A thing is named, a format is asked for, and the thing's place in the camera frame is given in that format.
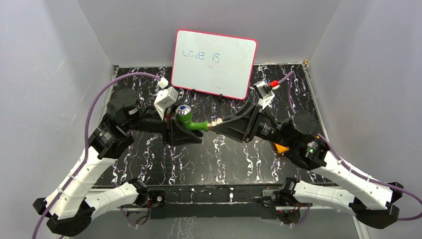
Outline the green water faucet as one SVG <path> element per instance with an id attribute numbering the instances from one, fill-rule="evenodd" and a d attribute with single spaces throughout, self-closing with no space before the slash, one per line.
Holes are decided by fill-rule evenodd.
<path id="1" fill-rule="evenodd" d="M 205 122 L 193 122 L 193 112 L 192 108 L 188 105 L 180 105 L 175 110 L 176 119 L 182 124 L 187 130 L 209 130 L 209 123 Z"/>

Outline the silver hex nut fitting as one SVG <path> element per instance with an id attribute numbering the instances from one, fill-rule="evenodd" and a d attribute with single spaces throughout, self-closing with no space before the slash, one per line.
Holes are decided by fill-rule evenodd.
<path id="1" fill-rule="evenodd" d="M 218 119 L 217 121 L 212 121 L 211 123 L 208 124 L 208 129 L 212 130 L 214 127 L 216 127 L 217 125 L 221 123 L 222 121 L 220 119 Z"/>

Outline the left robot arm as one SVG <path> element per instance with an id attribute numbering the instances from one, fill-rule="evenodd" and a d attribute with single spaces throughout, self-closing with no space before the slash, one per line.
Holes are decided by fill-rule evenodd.
<path id="1" fill-rule="evenodd" d="M 101 175 L 134 143 L 131 131 L 158 133 L 170 146 L 202 142 L 207 121 L 194 122 L 187 105 L 176 105 L 178 92 L 168 87 L 156 96 L 152 107 L 142 109 L 138 93 L 132 89 L 117 91 L 107 104 L 99 126 L 87 134 L 80 159 L 58 188 L 33 207 L 47 227 L 57 235 L 74 237 L 98 216 L 124 205 L 151 207 L 149 188 L 139 179 L 131 179 L 113 189 L 92 193 Z"/>

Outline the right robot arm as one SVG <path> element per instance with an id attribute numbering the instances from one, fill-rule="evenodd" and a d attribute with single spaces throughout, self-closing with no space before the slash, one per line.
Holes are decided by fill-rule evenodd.
<path id="1" fill-rule="evenodd" d="M 279 191 L 264 192 L 258 202 L 269 207 L 316 204 L 353 215 L 359 222 L 384 229 L 399 218 L 395 202 L 402 197 L 402 185 L 379 185 L 366 173 L 335 156 L 328 142 L 318 133 L 318 124 L 306 111 L 278 121 L 268 110 L 247 102 L 240 111 L 218 120 L 213 132 L 238 142 L 254 137 L 284 146 L 285 157 L 299 168 L 321 175 L 336 188 L 287 178 Z"/>

